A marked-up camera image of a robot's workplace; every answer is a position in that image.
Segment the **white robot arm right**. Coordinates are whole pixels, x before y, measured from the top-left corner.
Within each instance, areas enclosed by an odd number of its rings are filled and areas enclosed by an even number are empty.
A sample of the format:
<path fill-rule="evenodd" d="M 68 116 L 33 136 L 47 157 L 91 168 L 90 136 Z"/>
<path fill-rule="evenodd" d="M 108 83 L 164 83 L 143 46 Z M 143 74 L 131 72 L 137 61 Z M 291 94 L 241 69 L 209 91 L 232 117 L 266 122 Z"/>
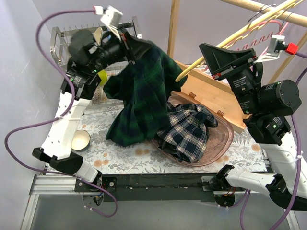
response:
<path fill-rule="evenodd" d="M 301 105 L 299 89 L 292 80 L 262 85 L 263 64 L 250 48 L 233 51 L 207 43 L 199 46 L 216 81 L 227 80 L 243 113 L 249 134 L 265 150 L 275 174 L 259 174 L 224 166 L 209 182 L 214 189 L 241 187 L 265 194 L 281 208 L 305 211 L 307 173 L 296 138 L 286 120 Z"/>

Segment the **navy cream plaid skirt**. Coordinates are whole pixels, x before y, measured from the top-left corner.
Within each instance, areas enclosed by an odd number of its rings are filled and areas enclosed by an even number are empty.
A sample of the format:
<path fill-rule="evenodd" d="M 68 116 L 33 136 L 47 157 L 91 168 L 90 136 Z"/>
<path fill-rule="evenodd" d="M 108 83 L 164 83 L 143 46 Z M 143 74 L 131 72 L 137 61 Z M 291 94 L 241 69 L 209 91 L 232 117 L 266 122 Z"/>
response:
<path fill-rule="evenodd" d="M 169 124 L 155 136 L 159 148 L 179 162 L 195 163 L 201 159 L 210 136 L 208 129 L 218 126 L 214 115 L 200 104 L 173 106 L 168 102 L 167 118 Z"/>

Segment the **yellow hanger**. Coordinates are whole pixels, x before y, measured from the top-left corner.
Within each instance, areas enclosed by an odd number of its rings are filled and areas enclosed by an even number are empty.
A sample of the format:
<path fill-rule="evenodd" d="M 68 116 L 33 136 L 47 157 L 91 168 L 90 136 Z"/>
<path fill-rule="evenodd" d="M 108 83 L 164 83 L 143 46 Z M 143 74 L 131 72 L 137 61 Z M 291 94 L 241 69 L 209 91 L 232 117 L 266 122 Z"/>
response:
<path fill-rule="evenodd" d="M 229 4 L 235 5 L 234 3 L 239 3 L 239 7 L 243 7 L 243 3 L 247 4 L 247 6 L 253 6 L 251 3 L 252 1 L 242 1 L 242 0 L 227 0 L 226 1 Z M 247 24 L 233 33 L 231 36 L 223 40 L 221 43 L 217 45 L 218 48 L 229 48 L 232 45 L 234 45 L 238 40 L 242 40 L 245 37 L 249 36 L 251 32 L 254 30 L 258 30 L 262 27 L 264 27 L 270 20 L 277 19 L 284 14 L 286 14 L 287 10 L 289 8 L 294 8 L 296 5 L 302 3 L 303 0 L 286 0 L 285 2 L 273 7 L 268 5 L 263 5 L 260 7 L 260 13 L 262 13 L 262 16 L 259 16 L 258 18 L 255 18 L 252 21 L 247 22 Z M 197 59 L 194 63 L 192 63 L 190 66 L 188 66 L 185 70 L 183 70 L 182 73 L 180 73 L 177 78 L 176 82 L 179 82 L 184 76 L 188 75 L 195 67 L 197 67 L 200 64 L 204 63 L 204 57 L 200 57 Z"/>

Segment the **green tartan skirt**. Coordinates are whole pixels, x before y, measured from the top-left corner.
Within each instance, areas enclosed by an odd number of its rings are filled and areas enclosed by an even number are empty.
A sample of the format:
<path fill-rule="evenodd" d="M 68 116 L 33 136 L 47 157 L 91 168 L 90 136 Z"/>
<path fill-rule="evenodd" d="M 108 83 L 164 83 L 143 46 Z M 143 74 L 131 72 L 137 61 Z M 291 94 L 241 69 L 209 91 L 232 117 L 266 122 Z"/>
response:
<path fill-rule="evenodd" d="M 168 125 L 167 102 L 180 92 L 187 77 L 176 81 L 181 67 L 153 45 L 135 64 L 128 64 L 104 86 L 109 99 L 122 100 L 124 108 L 111 124 L 106 139 L 126 147 L 151 140 Z"/>

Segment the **pink wavy hanger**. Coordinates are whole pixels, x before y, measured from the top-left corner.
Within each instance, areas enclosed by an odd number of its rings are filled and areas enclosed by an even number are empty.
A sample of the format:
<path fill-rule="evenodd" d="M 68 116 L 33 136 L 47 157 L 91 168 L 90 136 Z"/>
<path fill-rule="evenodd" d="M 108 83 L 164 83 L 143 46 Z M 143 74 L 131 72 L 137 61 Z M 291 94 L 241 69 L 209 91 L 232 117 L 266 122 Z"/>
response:
<path fill-rule="evenodd" d="M 265 31 L 264 34 L 260 34 L 259 29 L 263 29 L 267 25 L 271 27 L 271 31 Z M 278 35 L 282 29 L 283 24 L 279 20 L 263 21 L 255 26 L 255 28 L 249 29 L 241 37 L 224 46 L 224 48 L 233 47 L 236 51 L 246 50 L 270 39 L 273 35 Z"/>

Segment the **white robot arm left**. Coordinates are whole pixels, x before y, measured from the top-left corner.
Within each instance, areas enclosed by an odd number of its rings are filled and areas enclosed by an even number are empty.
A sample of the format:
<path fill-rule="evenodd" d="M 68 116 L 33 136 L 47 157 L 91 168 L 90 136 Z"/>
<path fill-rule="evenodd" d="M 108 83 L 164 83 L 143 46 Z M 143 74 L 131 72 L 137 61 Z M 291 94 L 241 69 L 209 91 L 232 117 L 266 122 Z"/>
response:
<path fill-rule="evenodd" d="M 130 35 L 125 28 L 118 29 L 117 34 L 101 33 L 98 40 L 88 29 L 75 32 L 68 46 L 71 57 L 55 121 L 42 146 L 35 148 L 32 155 L 61 173 L 85 180 L 90 191 L 98 191 L 102 186 L 101 173 L 71 150 L 75 131 L 101 82 L 98 73 L 121 60 L 135 63 L 152 46 L 152 42 Z"/>

